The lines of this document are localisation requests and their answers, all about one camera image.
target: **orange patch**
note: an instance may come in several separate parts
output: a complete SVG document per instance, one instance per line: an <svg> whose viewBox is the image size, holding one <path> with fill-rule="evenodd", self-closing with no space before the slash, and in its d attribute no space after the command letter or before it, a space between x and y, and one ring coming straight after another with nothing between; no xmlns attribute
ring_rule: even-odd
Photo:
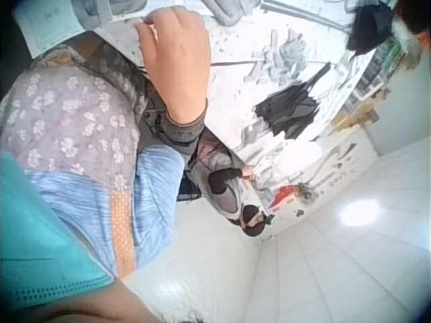
<svg viewBox="0 0 431 323"><path fill-rule="evenodd" d="M114 192L111 194L110 216L117 270L119 277L124 277L135 270L129 193Z"/></svg>

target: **person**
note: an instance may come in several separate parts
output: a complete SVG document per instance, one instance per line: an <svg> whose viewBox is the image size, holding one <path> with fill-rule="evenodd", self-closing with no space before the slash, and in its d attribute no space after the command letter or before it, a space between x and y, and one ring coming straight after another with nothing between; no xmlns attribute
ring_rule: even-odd
<svg viewBox="0 0 431 323"><path fill-rule="evenodd" d="M192 180L196 182L209 204L230 223L240 226L250 237L262 234L274 216L266 216L255 205L244 205L240 179L253 180L253 167L234 167L234 160L225 147L208 129L199 140L189 162Z"/></svg>
<svg viewBox="0 0 431 323"><path fill-rule="evenodd" d="M147 82L106 44L86 58L56 48L1 102L0 291L30 322L158 322L119 277L172 239L211 53L202 20L184 7L157 10L136 29L167 108L164 135L143 151Z"/></svg>

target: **teal face mask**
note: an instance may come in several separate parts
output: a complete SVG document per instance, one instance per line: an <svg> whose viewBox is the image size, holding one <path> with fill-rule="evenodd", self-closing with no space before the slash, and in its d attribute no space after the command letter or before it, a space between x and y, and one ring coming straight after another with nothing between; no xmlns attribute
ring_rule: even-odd
<svg viewBox="0 0 431 323"><path fill-rule="evenodd" d="M1 153L0 181L0 290L11 309L50 303L113 282L9 153Z"/></svg>

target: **red object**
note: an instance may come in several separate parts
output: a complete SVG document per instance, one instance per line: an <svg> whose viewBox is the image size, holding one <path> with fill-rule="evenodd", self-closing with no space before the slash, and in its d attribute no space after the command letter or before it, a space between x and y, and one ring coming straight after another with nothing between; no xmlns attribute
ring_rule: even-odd
<svg viewBox="0 0 431 323"><path fill-rule="evenodd" d="M287 185L280 187L275 194L274 201L269 206L270 209L279 205L284 199L288 198L292 194L295 194L296 185Z"/></svg>

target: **hand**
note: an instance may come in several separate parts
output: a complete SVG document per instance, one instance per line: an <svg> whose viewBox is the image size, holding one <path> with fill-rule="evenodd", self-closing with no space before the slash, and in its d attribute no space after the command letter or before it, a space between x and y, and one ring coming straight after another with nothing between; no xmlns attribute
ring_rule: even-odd
<svg viewBox="0 0 431 323"><path fill-rule="evenodd" d="M255 180L254 167L245 165L242 169L242 177L249 180Z"/></svg>
<svg viewBox="0 0 431 323"><path fill-rule="evenodd" d="M205 109L211 64L209 36L199 14L180 6L162 8L135 27L143 63L169 117L178 124L197 120Z"/></svg>

